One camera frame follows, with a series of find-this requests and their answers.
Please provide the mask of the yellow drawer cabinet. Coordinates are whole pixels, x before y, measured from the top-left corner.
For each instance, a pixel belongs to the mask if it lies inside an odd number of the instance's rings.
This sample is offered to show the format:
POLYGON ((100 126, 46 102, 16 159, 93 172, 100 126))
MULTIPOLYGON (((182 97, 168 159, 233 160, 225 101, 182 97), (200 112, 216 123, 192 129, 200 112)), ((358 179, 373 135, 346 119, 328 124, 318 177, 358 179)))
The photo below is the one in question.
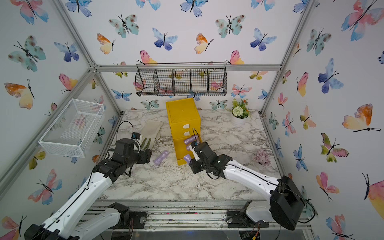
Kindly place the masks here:
POLYGON ((192 98, 174 100, 166 103, 169 125, 175 147, 177 164, 185 165, 183 157, 193 153, 187 150, 184 140, 191 136, 199 136, 201 140, 201 117, 192 98))

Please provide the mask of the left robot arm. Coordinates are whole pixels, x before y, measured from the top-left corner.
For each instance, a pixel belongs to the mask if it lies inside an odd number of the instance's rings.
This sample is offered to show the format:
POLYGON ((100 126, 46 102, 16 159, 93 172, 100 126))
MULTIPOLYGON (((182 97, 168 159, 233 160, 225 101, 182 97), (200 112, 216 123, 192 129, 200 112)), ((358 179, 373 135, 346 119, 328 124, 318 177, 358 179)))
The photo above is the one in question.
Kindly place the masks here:
POLYGON ((110 159, 100 161, 89 178, 59 210, 42 224, 32 224, 24 233, 26 240, 92 240, 110 228, 134 229, 134 217, 129 207, 112 203, 101 214, 85 224, 79 224, 84 214, 122 175, 135 164, 148 164, 152 151, 142 149, 143 137, 133 133, 129 139, 120 139, 110 159))

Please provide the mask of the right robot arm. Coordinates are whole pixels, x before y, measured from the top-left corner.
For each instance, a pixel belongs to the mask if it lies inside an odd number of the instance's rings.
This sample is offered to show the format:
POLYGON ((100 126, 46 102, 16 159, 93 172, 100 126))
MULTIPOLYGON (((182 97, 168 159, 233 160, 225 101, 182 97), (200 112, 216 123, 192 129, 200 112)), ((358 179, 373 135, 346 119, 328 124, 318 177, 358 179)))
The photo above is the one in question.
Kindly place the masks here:
POLYGON ((245 167, 230 156, 218 156, 206 142, 193 141, 188 148, 194 155, 189 161, 194 174, 206 172, 214 180, 223 178, 237 182, 265 199, 259 204, 246 204, 245 214, 250 220, 274 220, 287 230, 295 230, 306 202, 291 178, 269 177, 245 167))

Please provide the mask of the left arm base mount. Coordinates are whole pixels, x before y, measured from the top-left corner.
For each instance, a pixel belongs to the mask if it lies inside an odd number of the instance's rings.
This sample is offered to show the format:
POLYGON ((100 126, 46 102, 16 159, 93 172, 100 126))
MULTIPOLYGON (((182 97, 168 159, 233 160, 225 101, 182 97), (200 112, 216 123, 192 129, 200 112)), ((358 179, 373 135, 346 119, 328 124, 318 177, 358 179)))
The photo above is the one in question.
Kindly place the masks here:
POLYGON ((120 213, 118 223, 111 229, 144 229, 147 221, 147 212, 131 211, 129 207, 113 203, 109 208, 117 210, 120 213))

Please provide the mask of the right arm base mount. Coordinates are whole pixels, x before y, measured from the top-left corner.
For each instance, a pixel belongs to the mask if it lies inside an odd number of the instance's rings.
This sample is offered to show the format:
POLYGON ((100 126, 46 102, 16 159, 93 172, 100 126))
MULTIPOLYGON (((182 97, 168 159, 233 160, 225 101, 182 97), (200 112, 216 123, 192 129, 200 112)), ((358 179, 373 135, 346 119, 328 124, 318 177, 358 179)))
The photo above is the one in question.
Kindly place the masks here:
POLYGON ((241 210, 227 211, 225 222, 227 223, 229 229, 253 227, 268 228, 270 226, 269 223, 264 220, 254 221, 246 214, 246 210, 251 203, 253 202, 246 202, 241 210))

